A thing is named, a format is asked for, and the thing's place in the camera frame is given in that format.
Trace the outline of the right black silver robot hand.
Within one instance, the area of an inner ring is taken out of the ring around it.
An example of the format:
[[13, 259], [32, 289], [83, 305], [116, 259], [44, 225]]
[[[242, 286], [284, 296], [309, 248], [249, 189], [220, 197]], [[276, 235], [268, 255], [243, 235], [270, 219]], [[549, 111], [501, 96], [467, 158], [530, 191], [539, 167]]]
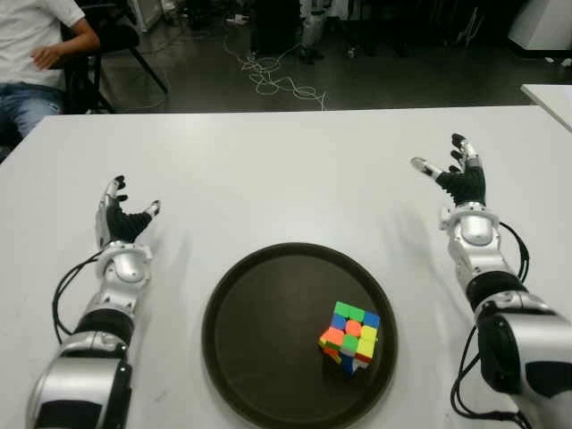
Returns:
[[455, 206], [466, 203], [478, 203], [485, 206], [486, 180], [481, 157], [469, 140], [457, 133], [451, 135], [454, 149], [450, 156], [458, 163], [451, 165], [448, 171], [429, 163], [424, 158], [413, 157], [411, 165], [423, 175], [429, 177], [452, 197]]

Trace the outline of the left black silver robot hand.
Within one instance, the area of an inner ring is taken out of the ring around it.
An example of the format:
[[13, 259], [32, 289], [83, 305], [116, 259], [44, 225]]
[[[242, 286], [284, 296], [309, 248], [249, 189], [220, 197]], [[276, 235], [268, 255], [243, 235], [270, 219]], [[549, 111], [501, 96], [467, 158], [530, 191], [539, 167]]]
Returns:
[[96, 212], [96, 243], [99, 248], [115, 241], [133, 243], [160, 213], [159, 200], [153, 201], [141, 212], [125, 213], [122, 202], [126, 201], [128, 196], [118, 194], [125, 187], [125, 177], [116, 176], [107, 184], [99, 199]]

